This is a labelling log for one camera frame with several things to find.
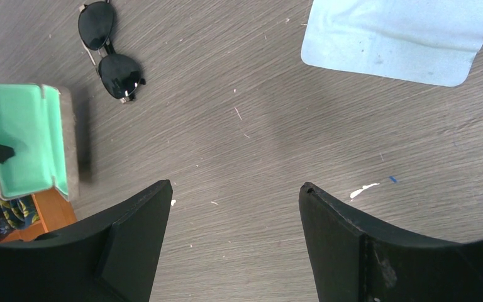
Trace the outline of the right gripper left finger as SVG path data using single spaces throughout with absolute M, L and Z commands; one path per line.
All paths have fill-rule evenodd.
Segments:
M 161 180 L 32 241 L 0 243 L 0 301 L 148 301 L 172 194 Z

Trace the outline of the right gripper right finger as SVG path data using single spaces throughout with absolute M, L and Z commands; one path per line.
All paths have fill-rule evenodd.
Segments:
M 320 301 L 483 301 L 483 240 L 410 232 L 310 182 L 299 210 Z

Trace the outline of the beige glasses case green lining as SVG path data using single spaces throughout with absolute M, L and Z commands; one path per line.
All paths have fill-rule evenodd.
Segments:
M 0 198 L 51 188 L 68 202 L 79 197 L 75 114 L 67 88 L 0 84 L 0 145 L 14 150 L 0 164 Z

